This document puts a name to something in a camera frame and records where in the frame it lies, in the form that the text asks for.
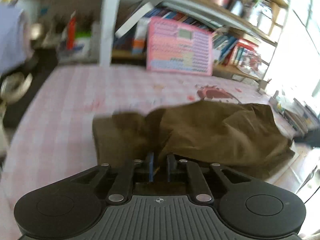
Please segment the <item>brown velvet garment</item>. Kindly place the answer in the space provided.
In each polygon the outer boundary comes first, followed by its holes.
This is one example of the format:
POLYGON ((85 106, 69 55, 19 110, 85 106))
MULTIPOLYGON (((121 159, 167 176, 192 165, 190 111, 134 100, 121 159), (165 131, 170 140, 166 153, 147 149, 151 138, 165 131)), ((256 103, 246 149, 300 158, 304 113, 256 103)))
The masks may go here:
POLYGON ((292 141, 277 128, 271 107, 258 103, 200 100, 147 115, 96 116, 92 132, 98 163, 114 168, 150 153, 161 165, 173 153, 266 180, 294 156, 292 141))

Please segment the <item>pink checkered cartoon table mat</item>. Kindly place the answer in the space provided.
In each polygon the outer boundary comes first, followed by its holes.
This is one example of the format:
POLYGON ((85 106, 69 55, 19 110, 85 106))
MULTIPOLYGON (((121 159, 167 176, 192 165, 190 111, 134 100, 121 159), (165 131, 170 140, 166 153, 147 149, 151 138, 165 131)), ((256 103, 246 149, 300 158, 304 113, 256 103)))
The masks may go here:
POLYGON ((56 68, 24 114, 1 176, 1 239, 18 239, 13 217, 29 191, 96 165, 92 120, 116 110, 144 113, 199 99, 202 87, 224 89, 242 103, 267 103, 252 86, 214 76, 148 72, 139 67, 56 68))

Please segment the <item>pink learning tablet toy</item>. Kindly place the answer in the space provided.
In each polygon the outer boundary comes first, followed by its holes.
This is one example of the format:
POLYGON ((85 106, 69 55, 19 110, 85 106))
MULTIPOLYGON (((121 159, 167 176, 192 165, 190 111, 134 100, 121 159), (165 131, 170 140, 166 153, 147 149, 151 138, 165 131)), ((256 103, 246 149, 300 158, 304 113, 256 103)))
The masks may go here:
POLYGON ((153 17, 148 24, 146 69, 211 76, 212 36, 192 25, 153 17))

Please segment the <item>red dictionary book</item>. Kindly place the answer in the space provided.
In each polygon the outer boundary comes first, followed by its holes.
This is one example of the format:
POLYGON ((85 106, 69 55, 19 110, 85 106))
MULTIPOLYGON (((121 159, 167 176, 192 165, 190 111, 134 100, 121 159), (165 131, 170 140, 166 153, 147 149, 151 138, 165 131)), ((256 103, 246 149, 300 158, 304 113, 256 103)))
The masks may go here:
POLYGON ((233 46, 222 64, 225 66, 241 66, 252 55, 257 53, 260 41, 256 39, 241 38, 233 46))

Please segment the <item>orange white box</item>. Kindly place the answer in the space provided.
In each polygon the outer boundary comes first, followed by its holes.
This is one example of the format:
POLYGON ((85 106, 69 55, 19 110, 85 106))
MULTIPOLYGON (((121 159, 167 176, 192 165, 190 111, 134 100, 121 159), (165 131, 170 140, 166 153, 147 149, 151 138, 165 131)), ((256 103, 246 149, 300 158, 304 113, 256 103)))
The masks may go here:
POLYGON ((143 17, 138 21, 132 43, 132 54, 141 54, 143 52, 150 20, 150 18, 143 17))

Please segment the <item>white tub green lid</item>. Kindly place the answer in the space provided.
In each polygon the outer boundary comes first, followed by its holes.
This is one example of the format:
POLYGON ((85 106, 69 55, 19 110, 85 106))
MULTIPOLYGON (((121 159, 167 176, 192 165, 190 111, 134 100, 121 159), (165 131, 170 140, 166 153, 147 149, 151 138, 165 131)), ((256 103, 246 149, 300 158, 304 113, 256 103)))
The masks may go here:
POLYGON ((76 58, 88 57, 91 49, 91 32, 81 31, 75 34, 73 56, 76 58))

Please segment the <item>white thick book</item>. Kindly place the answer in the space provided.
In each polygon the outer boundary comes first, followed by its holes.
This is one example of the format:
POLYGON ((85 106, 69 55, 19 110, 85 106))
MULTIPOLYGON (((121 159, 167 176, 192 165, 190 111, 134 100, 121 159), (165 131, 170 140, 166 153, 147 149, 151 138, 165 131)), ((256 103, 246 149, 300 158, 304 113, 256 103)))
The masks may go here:
POLYGON ((156 16, 160 11, 161 7, 155 7, 146 0, 139 1, 126 9, 120 9, 116 20, 115 37, 123 37, 141 18, 156 16))

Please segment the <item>brass bowl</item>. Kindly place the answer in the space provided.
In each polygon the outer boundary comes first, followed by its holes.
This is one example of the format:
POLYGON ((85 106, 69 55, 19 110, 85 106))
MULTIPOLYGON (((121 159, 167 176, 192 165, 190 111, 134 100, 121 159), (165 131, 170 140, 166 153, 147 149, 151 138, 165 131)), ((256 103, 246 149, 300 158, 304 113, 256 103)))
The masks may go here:
POLYGON ((40 23, 34 23, 30 26, 30 39, 32 41, 40 39, 44 35, 44 26, 40 23))

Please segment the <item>lavender folded cloth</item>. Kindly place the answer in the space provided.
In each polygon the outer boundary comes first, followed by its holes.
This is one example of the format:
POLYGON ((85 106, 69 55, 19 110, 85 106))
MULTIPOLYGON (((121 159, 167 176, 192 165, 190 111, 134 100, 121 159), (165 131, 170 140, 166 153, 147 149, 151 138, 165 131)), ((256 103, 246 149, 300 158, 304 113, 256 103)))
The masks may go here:
POLYGON ((1 74, 31 59, 30 24, 20 8, 1 4, 1 74))

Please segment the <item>white shelf post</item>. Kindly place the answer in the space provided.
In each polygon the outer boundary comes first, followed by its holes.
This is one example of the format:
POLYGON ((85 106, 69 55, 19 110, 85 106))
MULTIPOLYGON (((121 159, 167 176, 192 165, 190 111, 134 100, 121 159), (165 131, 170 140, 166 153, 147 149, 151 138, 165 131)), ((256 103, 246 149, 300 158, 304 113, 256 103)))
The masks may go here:
POLYGON ((101 67, 111 65, 114 29, 120 0, 103 0, 101 7, 101 37, 99 64, 101 67))

